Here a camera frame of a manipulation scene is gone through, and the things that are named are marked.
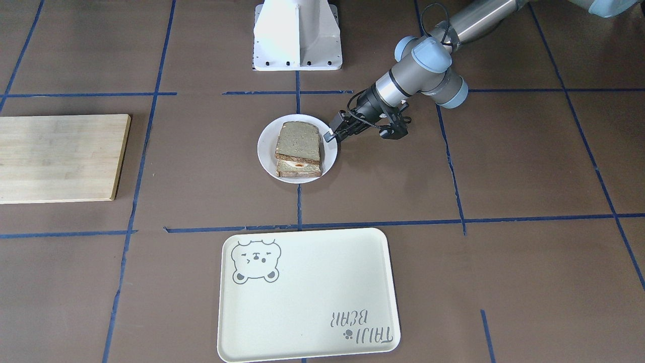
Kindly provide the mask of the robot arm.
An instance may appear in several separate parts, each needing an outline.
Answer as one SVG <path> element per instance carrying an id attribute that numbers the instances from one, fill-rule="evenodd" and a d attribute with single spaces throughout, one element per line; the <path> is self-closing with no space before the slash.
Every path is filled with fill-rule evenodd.
<path id="1" fill-rule="evenodd" d="M 374 128 L 383 139 L 398 140 L 408 133 L 410 117 L 403 115 L 407 100 L 428 96 L 436 105 L 452 109 L 468 96 L 465 79 L 452 69 L 453 55 L 473 43 L 526 5 L 525 1 L 474 1 L 421 37 L 408 36 L 394 51 L 396 64 L 373 85 L 352 96 L 325 133 L 326 142 Z"/>

